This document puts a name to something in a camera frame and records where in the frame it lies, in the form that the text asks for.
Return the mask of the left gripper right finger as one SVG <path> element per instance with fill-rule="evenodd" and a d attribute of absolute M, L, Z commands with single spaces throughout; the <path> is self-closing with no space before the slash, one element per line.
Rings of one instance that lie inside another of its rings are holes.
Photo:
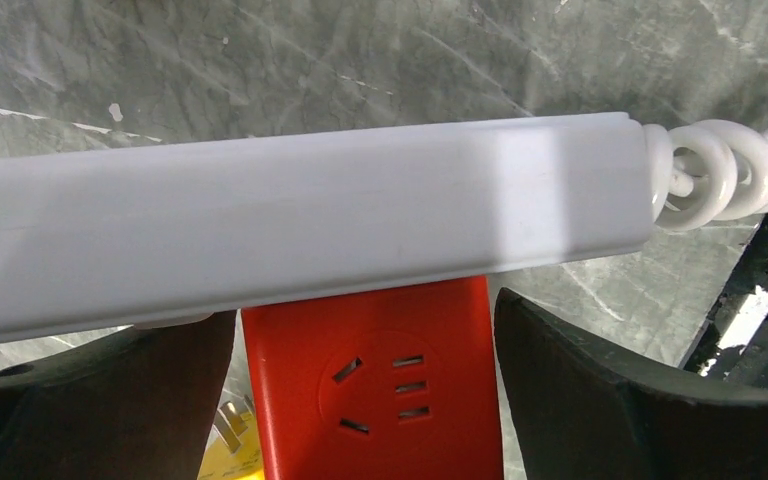
<path fill-rule="evenodd" d="M 494 340 L 530 479 L 768 479 L 768 389 L 671 367 L 520 294 Z"/>

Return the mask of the white power strip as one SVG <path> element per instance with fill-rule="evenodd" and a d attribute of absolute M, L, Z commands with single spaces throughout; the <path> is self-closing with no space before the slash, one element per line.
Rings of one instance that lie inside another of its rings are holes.
<path fill-rule="evenodd" d="M 0 159 L 0 343 L 638 251 L 624 113 Z"/>

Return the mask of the red cube adapter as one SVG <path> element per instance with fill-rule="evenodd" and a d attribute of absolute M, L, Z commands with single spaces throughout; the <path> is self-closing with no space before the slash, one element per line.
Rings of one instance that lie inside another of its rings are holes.
<path fill-rule="evenodd" d="M 269 479 L 500 479 L 487 282 L 246 308 Z"/>

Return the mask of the yellow cube adapter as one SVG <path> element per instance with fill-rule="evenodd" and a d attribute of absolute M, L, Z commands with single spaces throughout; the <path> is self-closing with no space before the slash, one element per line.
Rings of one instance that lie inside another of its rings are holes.
<path fill-rule="evenodd" d="M 219 406 L 213 420 L 215 438 L 208 442 L 199 469 L 199 480 L 265 478 L 255 406 L 250 396 L 242 406 L 227 401 Z"/>

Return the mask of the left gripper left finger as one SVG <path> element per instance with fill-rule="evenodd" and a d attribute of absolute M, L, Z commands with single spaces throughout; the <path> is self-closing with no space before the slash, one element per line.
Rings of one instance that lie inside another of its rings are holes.
<path fill-rule="evenodd" d="M 127 328 L 1 370 L 0 479 L 196 478 L 236 324 Z"/>

